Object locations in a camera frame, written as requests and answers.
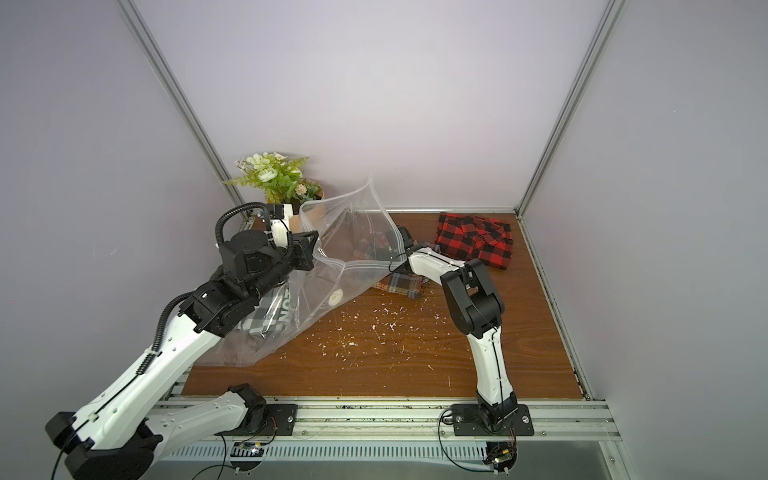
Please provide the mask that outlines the clear plastic vacuum bag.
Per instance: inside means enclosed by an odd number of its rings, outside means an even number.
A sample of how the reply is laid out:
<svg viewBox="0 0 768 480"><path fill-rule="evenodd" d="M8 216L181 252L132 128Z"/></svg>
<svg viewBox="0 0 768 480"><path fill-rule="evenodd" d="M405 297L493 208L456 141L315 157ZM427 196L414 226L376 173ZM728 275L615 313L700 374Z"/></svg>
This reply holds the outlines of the clear plastic vacuum bag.
<svg viewBox="0 0 768 480"><path fill-rule="evenodd" d="M317 231L319 238L313 250L314 268L311 271L294 270L280 284L290 287L294 308L292 325L267 338L252 337L238 329L240 322L256 306L252 307L231 332L196 361L198 365L254 365L306 331L336 307L373 287L389 274L389 270L395 267L394 262L400 258L393 249L396 225L383 206L371 178L351 192L303 204L299 219L301 229L293 234ZM374 260L353 259L360 240L374 242L380 237L389 241L389 260L382 257ZM328 297L336 289L343 290L344 298L339 305L332 307L328 304Z"/></svg>

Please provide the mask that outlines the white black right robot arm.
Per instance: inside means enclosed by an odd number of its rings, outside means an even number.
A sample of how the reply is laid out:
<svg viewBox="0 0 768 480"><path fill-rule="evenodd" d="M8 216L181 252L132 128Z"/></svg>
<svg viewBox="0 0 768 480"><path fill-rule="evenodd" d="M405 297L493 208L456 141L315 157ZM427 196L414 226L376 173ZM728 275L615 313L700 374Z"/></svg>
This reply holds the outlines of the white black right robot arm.
<svg viewBox="0 0 768 480"><path fill-rule="evenodd" d="M451 319L470 345L479 416L488 429L500 429L519 407L501 346L505 311L501 294L481 261L450 259L417 244L407 228L399 226L397 231L404 251L394 262L395 269L441 285Z"/></svg>

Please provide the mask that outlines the red black plaid shirt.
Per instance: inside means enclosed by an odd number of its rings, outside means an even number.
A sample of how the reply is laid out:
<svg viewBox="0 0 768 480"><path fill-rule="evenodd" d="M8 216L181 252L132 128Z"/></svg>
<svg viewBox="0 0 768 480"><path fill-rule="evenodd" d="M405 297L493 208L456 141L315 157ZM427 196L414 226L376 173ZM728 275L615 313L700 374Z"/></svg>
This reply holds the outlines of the red black plaid shirt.
<svg viewBox="0 0 768 480"><path fill-rule="evenodd" d="M500 270L509 267L513 253L511 225L477 215L440 213L434 243L449 258L477 259Z"/></svg>

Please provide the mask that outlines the multicolour tartan shirt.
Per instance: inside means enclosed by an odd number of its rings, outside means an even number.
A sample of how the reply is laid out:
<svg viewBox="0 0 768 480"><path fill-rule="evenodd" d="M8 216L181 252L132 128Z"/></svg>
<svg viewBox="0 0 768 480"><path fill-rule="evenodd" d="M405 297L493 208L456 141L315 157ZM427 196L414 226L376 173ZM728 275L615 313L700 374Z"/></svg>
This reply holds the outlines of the multicolour tartan shirt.
<svg viewBox="0 0 768 480"><path fill-rule="evenodd" d="M389 260L390 244L384 237L377 238L374 242L367 239L360 240L353 254L354 260L374 260L382 257ZM415 275L406 271L404 267L393 270L389 275L382 278L373 285L373 288L407 296L410 299L419 299L422 297L424 287L429 284L429 280L421 275Z"/></svg>

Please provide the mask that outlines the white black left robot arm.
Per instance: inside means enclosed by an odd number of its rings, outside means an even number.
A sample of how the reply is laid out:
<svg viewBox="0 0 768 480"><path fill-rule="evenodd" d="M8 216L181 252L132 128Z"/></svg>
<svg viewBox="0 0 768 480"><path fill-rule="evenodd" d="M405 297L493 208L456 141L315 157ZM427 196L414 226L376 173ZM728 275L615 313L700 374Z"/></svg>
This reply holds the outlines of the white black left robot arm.
<svg viewBox="0 0 768 480"><path fill-rule="evenodd" d="M221 266L169 302L143 355L91 402L47 422L57 461L75 479L139 479L164 456L208 436L260 433L268 422L266 401L248 384L174 413L151 410L267 293L291 272L312 269L317 240L315 231L289 233L285 246L257 230L219 238Z"/></svg>

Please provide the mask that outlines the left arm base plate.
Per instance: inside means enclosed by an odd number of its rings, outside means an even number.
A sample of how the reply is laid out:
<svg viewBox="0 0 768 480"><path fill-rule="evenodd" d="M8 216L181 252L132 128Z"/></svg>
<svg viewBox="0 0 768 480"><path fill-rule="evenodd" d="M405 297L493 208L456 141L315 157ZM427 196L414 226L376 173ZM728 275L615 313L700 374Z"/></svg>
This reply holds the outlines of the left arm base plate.
<svg viewBox="0 0 768 480"><path fill-rule="evenodd" d="M250 409L230 436L291 436L297 418L297 404L267 404Z"/></svg>

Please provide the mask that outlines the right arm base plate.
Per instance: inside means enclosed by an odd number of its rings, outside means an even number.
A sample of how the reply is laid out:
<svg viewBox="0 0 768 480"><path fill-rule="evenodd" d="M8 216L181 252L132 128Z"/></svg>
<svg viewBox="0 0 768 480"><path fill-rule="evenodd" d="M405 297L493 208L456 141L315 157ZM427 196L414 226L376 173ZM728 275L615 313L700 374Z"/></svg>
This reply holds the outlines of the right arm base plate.
<svg viewBox="0 0 768 480"><path fill-rule="evenodd" d="M532 437L535 434L532 416L525 404L519 404L499 418L485 413L477 404L452 404L449 410L453 433L458 437Z"/></svg>

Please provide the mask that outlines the grey white checked shirt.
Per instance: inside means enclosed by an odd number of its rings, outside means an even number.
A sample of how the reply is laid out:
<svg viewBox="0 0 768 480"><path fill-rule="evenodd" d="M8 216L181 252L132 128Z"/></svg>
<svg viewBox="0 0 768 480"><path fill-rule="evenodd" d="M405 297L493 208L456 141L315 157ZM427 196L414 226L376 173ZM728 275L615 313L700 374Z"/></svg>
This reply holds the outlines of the grey white checked shirt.
<svg viewBox="0 0 768 480"><path fill-rule="evenodd" d="M252 337L267 338L291 326L293 318L290 287L284 284L262 298L254 311L240 322L238 329Z"/></svg>

